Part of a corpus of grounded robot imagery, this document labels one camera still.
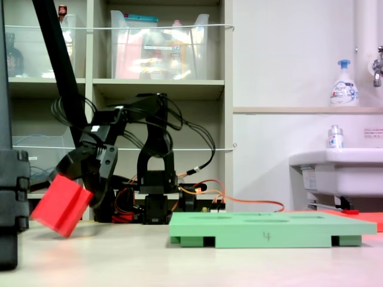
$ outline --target white sink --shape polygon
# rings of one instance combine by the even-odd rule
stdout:
[[[293,155],[310,193],[383,197],[383,149],[324,149]]]

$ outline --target small bottle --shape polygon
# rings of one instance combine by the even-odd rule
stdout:
[[[19,76],[24,73],[24,57],[21,52],[14,47],[14,40],[14,33],[5,33],[8,77]]]
[[[173,27],[181,27],[179,20],[174,21]],[[184,80],[187,76],[185,73],[185,53],[186,45],[180,41],[183,30],[181,28],[172,29],[172,41],[169,43],[170,53],[170,78],[173,80]]]
[[[62,24],[64,17],[66,16],[67,13],[68,13],[68,7],[66,5],[59,5],[58,15],[59,15],[60,25]]]
[[[344,148],[343,130],[337,124],[332,125],[329,130],[330,148]]]

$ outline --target circular hole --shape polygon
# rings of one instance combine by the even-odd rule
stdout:
[[[290,218],[294,219],[315,219],[315,218],[323,218],[322,216],[290,216]]]
[[[244,220],[245,222],[264,222],[264,223],[276,223],[276,222],[288,222],[288,220],[282,219],[248,219]]]
[[[210,217],[192,217],[193,219],[208,219],[208,220],[216,220],[216,219],[230,219],[229,216],[210,216]]]

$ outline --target white shelving unit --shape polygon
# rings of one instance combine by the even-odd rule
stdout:
[[[159,26],[171,26],[178,19],[183,25],[192,25],[199,14],[209,14],[209,24],[232,24],[233,0],[62,0],[56,8],[68,6],[68,14],[76,14],[88,28],[110,27],[110,11],[146,14],[159,17]],[[5,0],[5,24],[38,26],[32,1]],[[167,93],[180,106],[183,116],[206,127],[212,134],[217,148],[233,147],[233,94],[232,94],[232,33],[231,28],[210,27],[208,38],[209,80],[116,80],[111,78],[111,31],[87,30],[86,70],[77,79],[81,94],[95,103],[98,108],[111,103],[124,102],[138,93]],[[13,105],[13,135],[44,134],[60,136],[65,127],[50,114],[52,99],[58,97],[54,79],[10,78]],[[88,120],[92,117],[86,107]],[[144,126],[128,125],[127,129],[145,141]],[[175,151],[175,167],[178,173],[198,166],[209,159],[205,142],[188,128],[180,132],[170,130],[174,148],[193,149]],[[124,139],[118,139],[119,148],[132,148]],[[136,173],[138,151],[120,151],[115,174],[130,178]],[[217,178],[225,183],[226,193],[232,196],[233,154],[217,151],[214,161],[202,172],[186,178],[186,182],[199,182]],[[161,169],[161,160],[153,159],[149,169]],[[219,188],[208,184],[209,188]],[[30,194],[39,198],[41,194]],[[200,195],[198,199],[213,199],[212,194]],[[169,199],[176,200],[176,195]]]

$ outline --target black clamp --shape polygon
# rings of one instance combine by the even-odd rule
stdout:
[[[28,229],[28,153],[0,149],[0,269],[17,266],[17,234]]]

